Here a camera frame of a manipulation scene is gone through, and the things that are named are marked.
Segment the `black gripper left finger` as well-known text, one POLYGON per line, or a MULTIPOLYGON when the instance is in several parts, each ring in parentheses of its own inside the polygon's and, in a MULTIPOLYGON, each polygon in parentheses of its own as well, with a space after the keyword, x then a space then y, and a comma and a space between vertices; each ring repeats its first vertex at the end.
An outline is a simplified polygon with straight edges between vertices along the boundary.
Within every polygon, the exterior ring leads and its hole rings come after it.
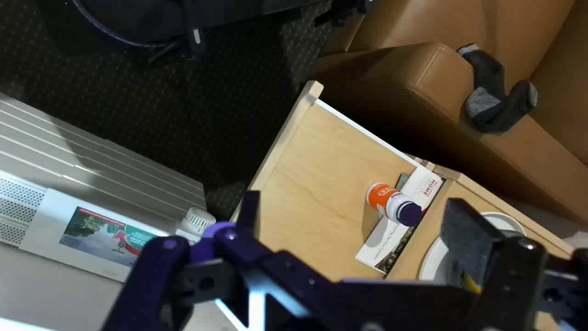
POLYGON ((255 234, 255 226, 260 215, 260 193, 258 191, 245 191, 234 224, 249 234, 255 234))

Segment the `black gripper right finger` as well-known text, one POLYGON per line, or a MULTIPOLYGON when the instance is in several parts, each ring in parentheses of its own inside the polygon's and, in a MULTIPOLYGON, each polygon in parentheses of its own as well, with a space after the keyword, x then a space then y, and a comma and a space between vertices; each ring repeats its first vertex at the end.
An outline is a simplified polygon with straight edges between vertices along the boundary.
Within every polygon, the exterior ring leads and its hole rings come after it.
POLYGON ((440 241, 446 245, 453 263, 475 285, 482 285, 506 235, 466 200, 448 199, 440 223, 440 241))

